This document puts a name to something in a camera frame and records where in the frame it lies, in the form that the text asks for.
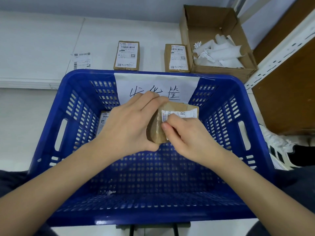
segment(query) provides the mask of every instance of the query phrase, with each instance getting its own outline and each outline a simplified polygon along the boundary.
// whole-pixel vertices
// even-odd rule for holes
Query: cardboard box
[[[96,136],[98,136],[100,134],[100,132],[102,131],[102,129],[106,123],[106,120],[108,119],[109,113],[110,112],[108,112],[108,111],[101,111],[99,125],[98,125],[97,131],[96,131]]]
[[[179,27],[182,43],[187,46],[187,57],[192,73],[233,75],[245,83],[258,69],[241,23],[232,8],[184,5]],[[244,56],[238,59],[244,65],[244,69],[201,66],[194,63],[192,53],[194,44],[198,41],[204,44],[215,39],[216,34],[230,35],[235,45],[242,45],[241,53]]]
[[[140,63],[140,43],[138,41],[118,42],[114,69],[137,70]]]
[[[166,44],[164,64],[165,72],[190,73],[186,46],[182,44]]]
[[[199,117],[199,107],[185,104],[175,103],[168,101],[163,104],[155,114],[152,116],[147,127],[147,138],[157,144],[167,143],[168,139],[161,127],[161,124],[165,122],[169,115],[175,113],[182,118]]]

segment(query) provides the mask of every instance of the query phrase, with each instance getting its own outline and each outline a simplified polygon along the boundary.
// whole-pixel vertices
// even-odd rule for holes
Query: basket handle hole
[[[245,150],[248,151],[250,149],[250,140],[248,139],[247,131],[246,131],[246,127],[245,127],[244,122],[243,121],[239,121],[238,122],[238,127],[239,127],[239,130],[241,132],[241,136],[242,136],[242,139],[243,139]]]
[[[63,119],[59,128],[59,132],[57,135],[57,139],[55,142],[55,150],[56,151],[60,151],[61,149],[61,142],[63,139],[63,135],[65,134],[65,127],[67,126],[68,120],[67,119]]]

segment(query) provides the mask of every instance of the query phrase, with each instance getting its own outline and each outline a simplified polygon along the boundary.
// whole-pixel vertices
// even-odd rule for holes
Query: open cardboard box
[[[187,46],[187,57],[192,73],[233,75],[245,83],[258,69],[253,51],[233,8],[184,5],[179,27],[181,41]],[[198,41],[204,44],[211,39],[215,40],[216,34],[230,35],[235,45],[242,45],[243,56],[238,59],[244,65],[244,69],[202,66],[194,63],[192,53],[194,44]]]

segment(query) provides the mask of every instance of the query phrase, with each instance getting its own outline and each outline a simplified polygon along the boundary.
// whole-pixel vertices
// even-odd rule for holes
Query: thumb
[[[146,143],[146,151],[156,152],[159,149],[160,145],[153,143],[151,141],[147,141]]]
[[[167,122],[162,123],[161,125],[166,137],[175,147],[175,150],[182,155],[182,152],[186,151],[187,145],[183,142],[180,136],[175,132],[174,128]]]

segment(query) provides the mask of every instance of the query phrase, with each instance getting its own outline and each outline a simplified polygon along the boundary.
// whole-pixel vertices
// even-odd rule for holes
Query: label sticker
[[[188,70],[185,46],[171,46],[171,60],[169,62],[169,69]]]
[[[100,115],[100,123],[99,123],[99,126],[97,128],[96,136],[98,136],[100,131],[102,131],[102,129],[106,123],[106,120],[108,119],[109,114],[110,114],[110,112],[103,112]]]
[[[190,111],[184,111],[184,112],[162,110],[162,122],[165,122],[172,113],[176,114],[177,116],[179,116],[181,118],[197,118],[197,109],[196,108],[194,108]]]
[[[119,42],[115,67],[136,68],[138,43]]]
[[[92,55],[88,53],[76,53],[72,57],[72,70],[90,69],[92,64]]]

